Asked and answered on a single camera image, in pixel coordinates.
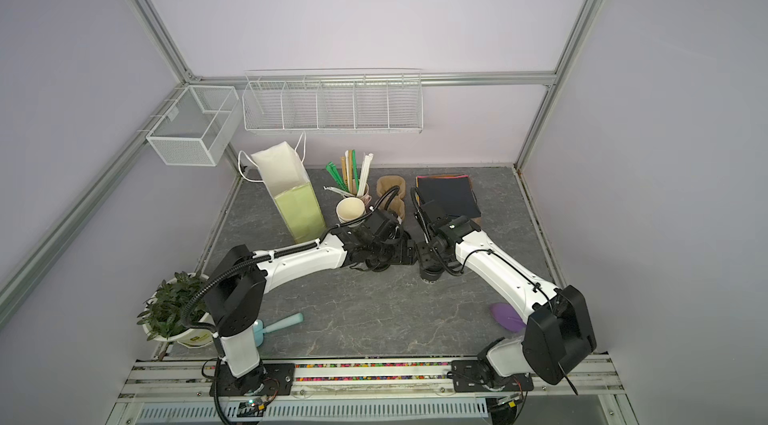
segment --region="paper cup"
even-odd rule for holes
[[[366,206],[357,197],[344,198],[336,206],[336,217],[339,218],[339,223],[358,219],[364,213],[366,213]]]

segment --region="black book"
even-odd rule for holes
[[[448,216],[464,215],[468,219],[480,217],[480,208],[468,175],[416,177],[416,186],[424,201],[436,201]]]

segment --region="white wire basket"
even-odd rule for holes
[[[187,85],[147,140],[165,164],[214,167],[243,119],[242,106],[234,87]]]
[[[250,79],[243,91],[245,129],[257,134],[421,132],[420,78]]]

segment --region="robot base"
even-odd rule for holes
[[[261,367],[266,368],[266,376],[262,378],[264,388],[257,395],[267,395],[271,397],[277,389],[278,395],[290,395],[290,389],[293,386],[293,371],[296,365],[293,363],[265,363]],[[242,397],[246,391],[243,390],[243,379],[247,380],[248,375],[241,378],[235,378],[230,372],[230,368],[222,363],[220,370],[216,371],[218,380],[219,397]],[[214,388],[211,387],[209,395],[214,395]]]

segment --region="gray marble surface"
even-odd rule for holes
[[[410,188],[418,174],[466,172],[472,178],[482,228],[507,253],[541,277],[551,275],[528,211],[510,168],[374,168],[369,184],[398,174]],[[320,208],[336,223],[337,194],[325,170],[308,170]],[[421,236],[406,196],[405,228]],[[274,202],[262,184],[243,183],[206,271],[235,245],[268,250],[293,244]],[[264,296],[259,318],[265,324],[302,312],[304,322],[266,334],[259,350],[265,358],[358,357],[398,355],[474,355],[506,331],[488,307],[502,301],[490,285],[469,269],[460,277],[444,274],[428,285],[418,265],[391,266],[382,273],[347,268],[321,271],[281,285]],[[212,347],[172,347],[172,356],[212,357]]]

